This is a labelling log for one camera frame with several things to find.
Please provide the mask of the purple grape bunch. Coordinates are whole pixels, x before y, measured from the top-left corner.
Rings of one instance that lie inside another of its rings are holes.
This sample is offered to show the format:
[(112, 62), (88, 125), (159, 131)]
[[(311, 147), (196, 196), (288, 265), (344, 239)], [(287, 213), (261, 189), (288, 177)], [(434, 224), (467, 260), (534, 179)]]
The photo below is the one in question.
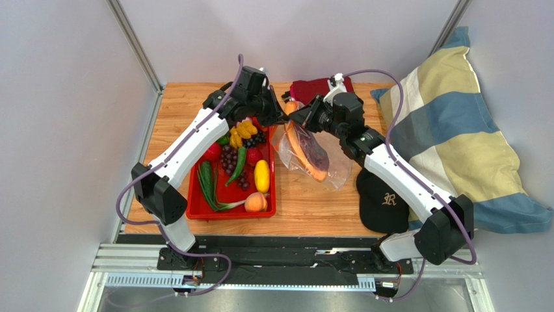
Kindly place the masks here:
[[(234, 170), (236, 150), (237, 149), (231, 147), (230, 145), (222, 147), (222, 155), (220, 157), (220, 163), (224, 173), (228, 176), (227, 180), (229, 179), (229, 175), (232, 174)], [(248, 189), (248, 187), (250, 186), (250, 182), (248, 181), (248, 176), (246, 173), (246, 164), (244, 165), (244, 169), (240, 177), (236, 179), (234, 182), (232, 182), (231, 184), (236, 184), (243, 191), (246, 191)]]

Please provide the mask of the red apple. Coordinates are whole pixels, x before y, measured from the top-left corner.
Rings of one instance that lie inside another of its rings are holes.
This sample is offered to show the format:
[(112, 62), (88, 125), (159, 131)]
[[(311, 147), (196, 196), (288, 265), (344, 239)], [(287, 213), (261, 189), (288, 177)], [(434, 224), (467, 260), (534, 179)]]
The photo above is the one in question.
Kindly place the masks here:
[(215, 142), (209, 146), (207, 151), (203, 154), (203, 159), (206, 161), (217, 162), (222, 155), (222, 147), (219, 143)]

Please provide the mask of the green bell pepper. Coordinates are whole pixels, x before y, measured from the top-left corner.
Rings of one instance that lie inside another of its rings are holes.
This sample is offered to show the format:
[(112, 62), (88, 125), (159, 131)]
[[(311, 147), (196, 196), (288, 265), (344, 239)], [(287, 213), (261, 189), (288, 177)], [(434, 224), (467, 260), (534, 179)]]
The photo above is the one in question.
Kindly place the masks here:
[(229, 134), (226, 134), (226, 135), (223, 135), (221, 136), (218, 140), (217, 140), (217, 143), (220, 145), (220, 146), (227, 146), (230, 144), (230, 135)]

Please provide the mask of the clear zip top bag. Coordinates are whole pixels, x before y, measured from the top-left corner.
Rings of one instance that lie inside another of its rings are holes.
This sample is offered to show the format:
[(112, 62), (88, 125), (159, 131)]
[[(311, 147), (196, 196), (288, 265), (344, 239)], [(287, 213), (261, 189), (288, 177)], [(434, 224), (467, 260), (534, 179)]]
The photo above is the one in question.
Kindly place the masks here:
[[(274, 129), (270, 130), (269, 139), (271, 146), (275, 149), (283, 165), (288, 170), (310, 176), (305, 173), (291, 150), (285, 135), (286, 124), (277, 125)], [(344, 155), (339, 146), (339, 140), (328, 133), (312, 133), (303, 129), (300, 125), (296, 125), (302, 149), (307, 154), (309, 160), (314, 162), (317, 168), (327, 171), (326, 179), (319, 183), (324, 183), (337, 190), (341, 189), (351, 175), (352, 161)]]

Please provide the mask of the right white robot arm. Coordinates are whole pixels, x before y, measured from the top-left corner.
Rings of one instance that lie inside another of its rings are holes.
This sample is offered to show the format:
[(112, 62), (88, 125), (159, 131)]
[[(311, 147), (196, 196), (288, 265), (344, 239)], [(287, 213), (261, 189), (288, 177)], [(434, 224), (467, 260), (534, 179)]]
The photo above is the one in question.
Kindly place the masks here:
[(306, 131), (324, 131), (338, 138), (344, 154), (392, 188), (422, 222), (419, 229), (392, 234), (380, 242), (380, 253), (388, 261), (418, 257), (440, 265), (455, 259), (463, 247), (471, 248), (473, 202), (464, 194), (454, 197), (433, 185), (365, 124), (363, 114), (363, 101), (343, 92), (330, 102), (315, 96), (288, 117)]

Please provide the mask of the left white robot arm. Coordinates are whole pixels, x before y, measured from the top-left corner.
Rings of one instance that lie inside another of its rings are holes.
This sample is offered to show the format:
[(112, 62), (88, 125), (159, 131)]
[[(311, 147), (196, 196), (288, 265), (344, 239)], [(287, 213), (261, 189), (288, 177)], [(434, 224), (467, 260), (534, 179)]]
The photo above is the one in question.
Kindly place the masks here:
[(148, 165), (131, 170), (136, 200), (161, 227), (174, 250), (189, 251), (196, 242), (187, 224), (188, 202), (180, 185), (201, 156), (233, 125), (257, 118), (264, 126), (285, 120), (285, 114), (263, 69), (241, 66), (226, 88), (210, 93), (190, 126)]

